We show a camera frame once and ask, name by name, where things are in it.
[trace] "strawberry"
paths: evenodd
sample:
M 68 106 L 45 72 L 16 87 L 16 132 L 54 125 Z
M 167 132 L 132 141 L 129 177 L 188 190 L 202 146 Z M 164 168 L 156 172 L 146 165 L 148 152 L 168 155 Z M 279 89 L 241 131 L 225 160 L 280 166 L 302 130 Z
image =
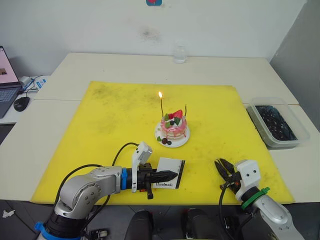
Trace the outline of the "strawberry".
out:
M 174 113 L 172 113 L 173 117 L 182 118 L 182 110 L 178 110 Z

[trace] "blueberry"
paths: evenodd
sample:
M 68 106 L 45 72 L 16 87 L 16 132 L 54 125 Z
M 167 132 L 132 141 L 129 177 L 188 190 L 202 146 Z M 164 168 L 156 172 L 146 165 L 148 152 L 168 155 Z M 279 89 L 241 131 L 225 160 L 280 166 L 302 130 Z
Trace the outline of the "blueberry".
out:
M 162 138 L 162 144 L 166 144 L 167 142 L 168 142 L 168 139 L 166 139 L 165 137 L 164 138 Z

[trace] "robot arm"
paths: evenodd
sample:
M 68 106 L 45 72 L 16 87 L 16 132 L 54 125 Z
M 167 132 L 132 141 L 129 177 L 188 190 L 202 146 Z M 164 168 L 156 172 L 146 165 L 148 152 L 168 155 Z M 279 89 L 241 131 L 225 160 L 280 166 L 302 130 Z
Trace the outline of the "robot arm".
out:
M 36 224 L 35 228 L 41 231 L 38 240 L 79 240 L 87 223 L 86 217 L 95 203 L 107 195 L 132 189 L 132 192 L 147 191 L 148 199 L 152 199 L 151 183 L 167 182 L 178 174 L 152 169 L 151 164 L 146 163 L 151 153 L 151 148 L 141 142 L 132 156 L 132 169 L 101 166 L 69 179 L 61 188 L 60 199 L 46 225 Z
M 273 231 L 278 240 L 304 240 L 293 224 L 290 212 L 281 204 L 275 202 L 266 193 L 269 188 L 258 189 L 261 179 L 259 167 L 254 160 L 240 161 L 235 165 L 224 159 L 215 162 L 215 166 L 223 179 L 231 184 L 238 201 L 242 201 L 241 208 L 248 206 L 259 209 L 262 219 Z

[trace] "laptop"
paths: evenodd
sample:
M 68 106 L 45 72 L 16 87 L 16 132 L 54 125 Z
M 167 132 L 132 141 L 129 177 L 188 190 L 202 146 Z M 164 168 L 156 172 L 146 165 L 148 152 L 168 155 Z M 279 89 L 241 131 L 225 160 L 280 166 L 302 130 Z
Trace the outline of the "laptop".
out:
M 4 48 L 0 46 L 0 119 L 5 116 L 22 90 L 7 54 Z

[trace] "green ring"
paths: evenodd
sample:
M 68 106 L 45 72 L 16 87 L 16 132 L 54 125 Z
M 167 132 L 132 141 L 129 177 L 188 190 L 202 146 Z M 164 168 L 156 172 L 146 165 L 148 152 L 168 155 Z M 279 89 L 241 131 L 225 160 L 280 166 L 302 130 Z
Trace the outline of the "green ring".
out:
M 257 198 L 261 197 L 262 195 L 266 195 L 267 192 L 270 190 L 270 187 L 262 188 L 261 191 L 258 191 L 256 194 L 252 195 L 247 201 L 245 201 L 241 208 L 245 210 L 250 204 L 252 204 Z

